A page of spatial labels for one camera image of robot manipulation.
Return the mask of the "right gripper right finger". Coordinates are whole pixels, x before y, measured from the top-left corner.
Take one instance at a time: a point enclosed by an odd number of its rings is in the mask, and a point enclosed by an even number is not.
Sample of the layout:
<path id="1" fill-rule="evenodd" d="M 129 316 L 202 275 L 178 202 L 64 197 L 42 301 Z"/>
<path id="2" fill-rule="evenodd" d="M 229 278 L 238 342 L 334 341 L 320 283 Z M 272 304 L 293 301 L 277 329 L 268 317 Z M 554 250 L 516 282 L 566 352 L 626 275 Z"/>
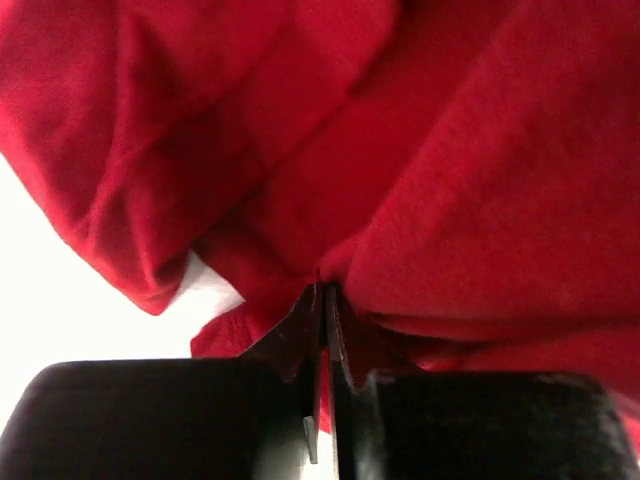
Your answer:
<path id="1" fill-rule="evenodd" d="M 339 479 L 635 479 L 609 394 L 565 372 L 427 372 L 324 290 Z"/>

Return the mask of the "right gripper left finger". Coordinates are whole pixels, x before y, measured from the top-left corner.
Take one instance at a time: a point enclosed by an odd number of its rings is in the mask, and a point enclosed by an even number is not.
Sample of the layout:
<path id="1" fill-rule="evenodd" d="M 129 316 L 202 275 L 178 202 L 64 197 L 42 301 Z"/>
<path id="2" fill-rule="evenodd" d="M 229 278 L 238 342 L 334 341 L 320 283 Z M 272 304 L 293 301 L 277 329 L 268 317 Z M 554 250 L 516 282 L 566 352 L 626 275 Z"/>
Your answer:
<path id="1" fill-rule="evenodd" d="M 320 289 L 234 358 L 51 365 L 1 436 L 5 479 L 299 479 L 318 460 Z"/>

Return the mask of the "dark red t shirt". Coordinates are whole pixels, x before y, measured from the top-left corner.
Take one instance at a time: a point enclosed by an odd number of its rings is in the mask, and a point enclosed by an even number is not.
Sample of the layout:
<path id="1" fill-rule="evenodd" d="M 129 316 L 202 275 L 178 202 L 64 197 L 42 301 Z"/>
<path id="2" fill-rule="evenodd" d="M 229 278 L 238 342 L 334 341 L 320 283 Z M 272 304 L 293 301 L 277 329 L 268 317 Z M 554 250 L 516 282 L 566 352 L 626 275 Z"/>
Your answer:
<path id="1" fill-rule="evenodd" d="M 1 151 L 162 313 L 190 253 L 256 342 L 336 282 L 426 370 L 597 378 L 639 431 L 635 1 L 5 1 Z"/>

